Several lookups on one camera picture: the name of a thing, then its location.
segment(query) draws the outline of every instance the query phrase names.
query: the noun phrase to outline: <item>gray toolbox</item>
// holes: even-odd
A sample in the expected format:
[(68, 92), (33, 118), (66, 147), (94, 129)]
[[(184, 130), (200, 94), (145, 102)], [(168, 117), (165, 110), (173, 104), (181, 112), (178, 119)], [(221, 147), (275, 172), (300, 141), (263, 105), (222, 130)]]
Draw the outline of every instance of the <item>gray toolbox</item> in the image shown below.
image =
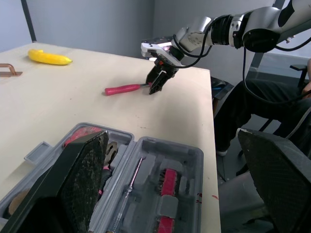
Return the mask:
[[(107, 231), (137, 162), (144, 157), (124, 215), (121, 233), (157, 233), (161, 216), (174, 219), (175, 233), (200, 232), (203, 184), (203, 152), (200, 149), (150, 137), (143, 137), (135, 142), (131, 133), (89, 123), (76, 125), (55, 147), (43, 142), (25, 157), (35, 167), (0, 201), (1, 225), (7, 222), (2, 216), (12, 199), (21, 191), (32, 187), (55, 163), (63, 151), (64, 142), (83, 127), (107, 130), (109, 142), (118, 143), (118, 153), (110, 165), (112, 177), (107, 181), (104, 193), (96, 204), (89, 225), (90, 231)], [(178, 174), (175, 197), (161, 196), (160, 175), (168, 168)]]

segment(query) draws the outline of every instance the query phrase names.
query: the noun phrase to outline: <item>red handle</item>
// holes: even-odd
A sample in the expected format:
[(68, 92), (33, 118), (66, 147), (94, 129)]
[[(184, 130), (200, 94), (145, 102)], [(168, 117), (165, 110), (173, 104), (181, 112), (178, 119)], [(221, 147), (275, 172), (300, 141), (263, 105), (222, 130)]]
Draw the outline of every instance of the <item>red handle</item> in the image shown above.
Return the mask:
[(132, 85), (126, 85), (126, 86), (119, 86), (119, 87), (112, 87), (112, 88), (106, 88), (105, 89), (105, 94), (107, 96), (119, 94), (119, 93), (124, 93), (124, 92), (129, 92), (129, 91), (136, 91), (140, 89), (139, 84), (132, 84)]

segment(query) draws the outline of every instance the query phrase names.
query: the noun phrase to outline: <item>screwdriver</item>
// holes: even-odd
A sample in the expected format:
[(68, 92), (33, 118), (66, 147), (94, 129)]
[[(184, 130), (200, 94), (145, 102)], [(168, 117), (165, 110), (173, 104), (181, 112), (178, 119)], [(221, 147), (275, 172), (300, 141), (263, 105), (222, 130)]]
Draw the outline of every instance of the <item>screwdriver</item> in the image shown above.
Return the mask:
[(132, 85), (125, 85), (125, 86), (118, 86), (118, 87), (112, 87), (112, 88), (106, 88), (105, 89), (105, 95), (111, 96), (119, 93), (129, 92), (129, 91), (136, 91), (140, 89), (141, 87), (149, 86), (149, 84), (132, 84)]
[(130, 193), (133, 190), (133, 184), (135, 181), (135, 178), (137, 176), (138, 170), (140, 168), (141, 162), (142, 162), (143, 158), (140, 158), (138, 165), (135, 169), (134, 175), (130, 181), (130, 184), (128, 185), (126, 191), (123, 193), (119, 204), (114, 212), (114, 217), (112, 218), (112, 221), (108, 227), (108, 231), (106, 231), (106, 233), (118, 233), (120, 232), (120, 228), (121, 228), (121, 224), (123, 221), (123, 215), (125, 213), (126, 207), (127, 207), (127, 202), (130, 196)]

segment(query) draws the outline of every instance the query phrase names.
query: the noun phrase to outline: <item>toy banana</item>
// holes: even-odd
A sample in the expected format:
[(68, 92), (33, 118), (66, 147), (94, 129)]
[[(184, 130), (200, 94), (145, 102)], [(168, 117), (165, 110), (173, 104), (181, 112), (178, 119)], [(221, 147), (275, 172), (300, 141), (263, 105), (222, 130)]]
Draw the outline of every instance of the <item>toy banana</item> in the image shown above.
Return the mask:
[(28, 57), (33, 61), (52, 65), (67, 65), (72, 62), (72, 60), (66, 56), (44, 53), (43, 50), (29, 50)]

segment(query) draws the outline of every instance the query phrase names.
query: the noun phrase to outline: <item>robotic arm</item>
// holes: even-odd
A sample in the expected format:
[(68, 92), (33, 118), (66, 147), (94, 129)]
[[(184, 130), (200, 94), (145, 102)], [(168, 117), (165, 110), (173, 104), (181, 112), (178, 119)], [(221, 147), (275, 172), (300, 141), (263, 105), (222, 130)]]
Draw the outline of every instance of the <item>robotic arm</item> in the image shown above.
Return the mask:
[(146, 40), (141, 44), (144, 57), (156, 57), (147, 76), (152, 83), (149, 94), (162, 89), (182, 66), (185, 54), (212, 45), (245, 47), (253, 52), (268, 52), (289, 37), (311, 28), (311, 0), (291, 0), (282, 10), (262, 7), (240, 15), (211, 19), (197, 18), (190, 27), (180, 29), (173, 38)]

